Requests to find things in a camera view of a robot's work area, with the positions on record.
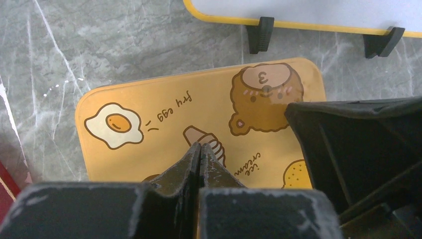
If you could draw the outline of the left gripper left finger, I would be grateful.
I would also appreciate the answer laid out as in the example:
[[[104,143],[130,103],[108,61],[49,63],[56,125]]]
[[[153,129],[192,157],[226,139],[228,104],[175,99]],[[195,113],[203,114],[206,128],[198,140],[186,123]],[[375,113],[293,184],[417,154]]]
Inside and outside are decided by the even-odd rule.
[[[3,239],[193,239],[201,145],[141,183],[46,182],[21,192]]]

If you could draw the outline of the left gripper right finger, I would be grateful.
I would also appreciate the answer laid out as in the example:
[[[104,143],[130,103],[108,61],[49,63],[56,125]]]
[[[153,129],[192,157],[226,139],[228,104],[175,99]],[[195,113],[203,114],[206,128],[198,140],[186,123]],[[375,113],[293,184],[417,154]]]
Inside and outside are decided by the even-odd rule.
[[[201,148],[199,237],[202,239],[341,239],[328,197],[311,189],[246,188]]]

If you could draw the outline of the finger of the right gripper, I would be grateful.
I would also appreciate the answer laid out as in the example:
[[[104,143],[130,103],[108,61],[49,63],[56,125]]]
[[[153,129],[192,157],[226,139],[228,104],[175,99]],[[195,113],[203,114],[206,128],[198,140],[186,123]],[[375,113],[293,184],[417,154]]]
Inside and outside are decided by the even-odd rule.
[[[291,103],[285,116],[346,238],[421,238],[421,97]]]

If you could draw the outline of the silver box lid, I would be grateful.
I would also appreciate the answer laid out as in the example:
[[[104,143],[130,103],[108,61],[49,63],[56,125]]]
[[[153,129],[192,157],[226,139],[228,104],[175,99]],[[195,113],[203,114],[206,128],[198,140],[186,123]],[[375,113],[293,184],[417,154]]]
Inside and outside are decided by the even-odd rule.
[[[285,111],[325,99],[318,67],[291,58],[100,87],[75,120],[92,181],[152,181],[207,143],[246,188],[312,189]]]

